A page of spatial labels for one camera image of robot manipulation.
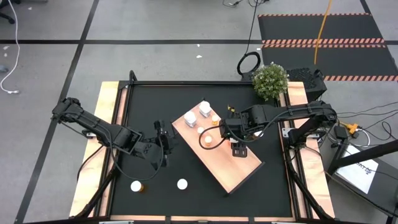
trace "tilted wooden board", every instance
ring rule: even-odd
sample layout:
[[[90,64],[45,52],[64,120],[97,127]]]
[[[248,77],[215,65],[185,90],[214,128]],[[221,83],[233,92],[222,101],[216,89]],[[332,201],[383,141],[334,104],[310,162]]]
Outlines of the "tilted wooden board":
[[[216,113],[212,110],[208,118],[203,117],[199,112],[199,104],[192,108],[191,111],[194,112],[197,117],[197,123],[193,128],[185,123],[183,115],[173,122],[173,126],[202,163],[204,163],[214,177],[216,177],[225,191],[230,193],[244,181],[247,176],[251,175],[262,162],[249,148],[246,158],[233,157],[231,143],[227,140],[212,150],[206,150],[200,147],[197,129],[198,127],[203,127],[205,129],[212,127],[211,117]],[[211,136],[213,139],[211,145],[208,147],[215,146],[222,140],[219,128],[211,129],[202,136],[201,142],[203,146],[205,146],[206,136]]]

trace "black tabletop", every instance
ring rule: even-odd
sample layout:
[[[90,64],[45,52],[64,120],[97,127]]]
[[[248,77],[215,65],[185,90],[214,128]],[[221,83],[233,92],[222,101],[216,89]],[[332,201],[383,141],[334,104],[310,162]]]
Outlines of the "black tabletop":
[[[127,125],[155,136],[153,122],[171,123],[193,108],[202,98],[221,116],[227,115],[227,105],[238,111],[263,102],[251,85],[215,86],[134,86],[127,112]],[[144,191],[134,193],[132,180],[120,175],[116,179],[111,202],[111,215],[180,215],[213,217],[292,217],[289,186],[277,125],[271,126],[264,137],[249,148],[265,164],[238,190],[225,197],[224,188],[197,158],[181,136],[169,155],[170,166],[162,168],[156,177],[143,182]],[[138,178],[153,174],[153,168],[140,158],[122,155],[123,170]],[[177,188],[177,181],[188,181],[186,190]]]

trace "green plant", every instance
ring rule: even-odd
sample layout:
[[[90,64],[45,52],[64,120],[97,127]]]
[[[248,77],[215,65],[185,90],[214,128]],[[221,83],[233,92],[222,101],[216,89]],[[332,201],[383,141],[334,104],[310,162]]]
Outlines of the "green plant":
[[[273,62],[267,66],[263,65],[254,72],[254,90],[266,101],[272,98],[279,99],[279,94],[287,90],[288,77],[286,70],[280,65]]]

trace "wooden table frame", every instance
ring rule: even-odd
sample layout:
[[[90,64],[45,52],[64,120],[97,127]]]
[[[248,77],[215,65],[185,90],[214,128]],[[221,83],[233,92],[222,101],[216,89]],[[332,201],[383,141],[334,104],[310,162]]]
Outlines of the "wooden table frame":
[[[111,123],[114,121],[116,124],[122,124],[124,109],[126,107],[127,88],[121,87],[122,83],[119,82],[103,82],[101,90],[98,95],[98,101],[94,115],[103,119],[106,122]],[[289,82],[288,95],[290,98],[291,105],[299,105],[307,103],[307,97],[302,82]],[[280,105],[285,106],[285,100],[283,95],[280,96]],[[294,121],[296,127],[301,126],[306,119],[298,119]],[[86,146],[86,151],[83,160],[90,156],[100,145],[96,139],[89,139]],[[307,140],[307,146],[312,149],[319,150],[317,141],[314,139]],[[307,188],[322,206],[322,208],[334,217],[333,206],[330,200],[330,194],[326,182],[326,178],[323,172],[322,160],[318,154],[312,151],[302,149],[300,150],[302,158],[303,170],[305,174],[305,180],[307,182]],[[76,185],[76,192],[73,198],[72,207],[70,210],[70,216],[79,213],[87,202],[91,199],[93,194],[99,187],[99,183],[102,176],[102,170],[106,159],[106,149],[100,150],[89,163],[81,170],[80,178]],[[294,168],[297,170],[297,161],[293,160]],[[109,161],[108,171],[112,167],[112,161]],[[110,186],[106,188],[102,199],[101,206],[97,209],[99,216],[105,216],[108,209]],[[300,216],[307,218],[303,195],[299,188],[296,186],[298,208]],[[293,217],[255,217],[255,222],[291,222],[295,220],[294,209],[292,205]],[[163,215],[112,215],[112,220],[150,220],[150,221],[164,221],[166,219]],[[248,222],[248,217],[182,217],[182,216],[171,216],[172,221],[235,221],[235,222]]]

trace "wooden board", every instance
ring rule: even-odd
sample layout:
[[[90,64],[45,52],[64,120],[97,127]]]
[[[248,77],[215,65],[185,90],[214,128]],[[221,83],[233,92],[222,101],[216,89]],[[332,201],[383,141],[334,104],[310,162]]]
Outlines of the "wooden board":
[[[191,109],[197,117],[196,125],[191,128],[184,120],[183,115],[173,122],[174,128],[178,131],[181,137],[188,143],[191,149],[214,175],[217,181],[224,187],[227,193],[233,191],[242,181],[256,171],[262,162],[257,156],[248,148],[248,156],[246,158],[232,156],[231,143],[224,141],[220,146],[212,150],[206,150],[199,145],[198,127],[210,128],[213,127],[211,117],[216,115],[212,110],[208,118],[203,117],[199,112],[199,104]],[[202,136],[202,145],[205,146],[204,138],[211,136],[213,139],[211,146],[218,144],[222,138],[220,136],[220,129],[215,128],[207,131]]]
[[[103,82],[98,95],[94,115],[109,123],[112,122],[118,85],[119,82]],[[83,161],[92,155],[100,146],[96,138],[87,140]],[[106,148],[103,147],[89,162],[87,162],[86,166],[82,168],[76,185],[70,216],[77,215],[81,212],[97,191],[100,184],[105,152]]]
[[[308,103],[302,82],[289,82],[288,94],[291,105]],[[296,128],[299,128],[306,121],[307,119],[297,119],[294,120],[294,125]],[[319,152],[317,140],[307,139],[307,146]],[[319,205],[324,209],[324,211],[331,217],[334,217],[335,213],[331,204],[328,183],[326,182],[326,177],[323,171],[321,157],[311,150],[306,150],[305,148],[300,150],[300,154],[308,190],[317,200]],[[318,217],[314,211],[312,211],[312,213],[314,218]]]

